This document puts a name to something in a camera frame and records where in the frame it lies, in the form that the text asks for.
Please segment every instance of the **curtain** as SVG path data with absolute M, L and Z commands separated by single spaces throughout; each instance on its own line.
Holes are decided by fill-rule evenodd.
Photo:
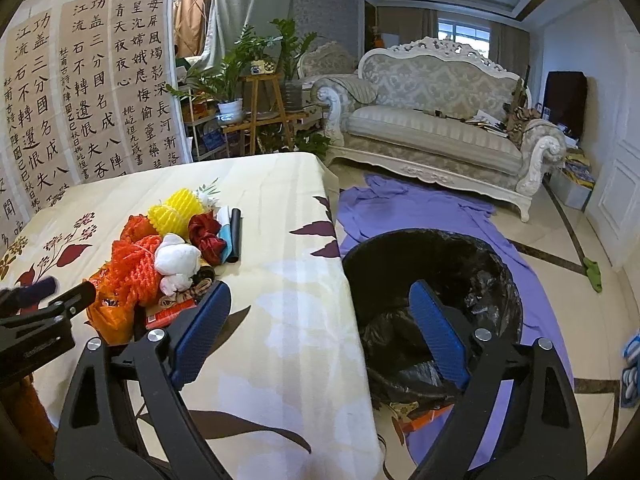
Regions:
M 382 34 L 395 34 L 400 43 L 438 37 L 438 12 L 415 7 L 378 7 L 378 28 Z
M 214 0 L 204 51 L 196 62 L 198 68 L 215 65 L 234 46 L 245 25 L 253 25 L 260 35 L 276 34 L 270 21 L 286 18 L 291 0 Z
M 211 0 L 177 0 L 174 4 L 176 57 L 199 56 L 204 49 Z
M 509 72 L 524 77 L 529 65 L 529 43 L 527 31 L 493 22 L 489 59 Z

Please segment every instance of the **sofa armrest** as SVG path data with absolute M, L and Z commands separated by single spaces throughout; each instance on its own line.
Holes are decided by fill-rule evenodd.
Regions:
M 564 134 L 554 124 L 542 119 L 529 121 L 522 132 L 522 167 L 516 191 L 533 196 L 542 177 L 553 166 L 561 167 L 566 156 Z
M 363 90 L 374 90 L 373 85 L 364 79 L 354 76 L 349 78 L 349 84 L 362 86 Z M 329 107 L 329 117 L 324 120 L 324 134 L 331 138 L 335 146 L 344 146 L 344 132 L 346 121 L 358 108 L 365 106 L 358 102 L 351 93 L 338 81 L 340 76 L 332 76 L 331 79 L 321 78 L 317 80 L 311 89 L 311 101 L 319 101 Z

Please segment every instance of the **sofa backrest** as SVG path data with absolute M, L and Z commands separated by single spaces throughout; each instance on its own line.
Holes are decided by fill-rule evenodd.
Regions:
M 313 52 L 307 52 L 298 61 L 300 79 L 325 74 L 351 74 L 356 70 L 358 60 L 337 41 L 320 45 Z
M 519 76 L 470 46 L 424 38 L 377 48 L 360 60 L 358 75 L 378 87 L 376 104 L 470 118 L 484 110 L 505 121 Z M 531 102 L 527 90 L 528 102 Z

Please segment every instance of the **white door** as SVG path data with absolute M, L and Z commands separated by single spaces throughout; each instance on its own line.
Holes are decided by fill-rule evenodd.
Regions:
M 640 34 L 620 1 L 609 1 L 625 58 L 626 91 L 618 109 L 616 141 L 586 213 L 612 266 L 620 268 L 640 236 Z

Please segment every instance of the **trash can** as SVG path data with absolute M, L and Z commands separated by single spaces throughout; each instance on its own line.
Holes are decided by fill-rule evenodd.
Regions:
M 356 246 L 342 264 L 375 408 L 386 404 L 415 420 L 460 394 L 439 373 L 409 312 L 409 289 L 417 280 L 426 280 L 474 328 L 520 341 L 522 302 L 511 272 L 478 238 L 436 229 L 394 231 Z

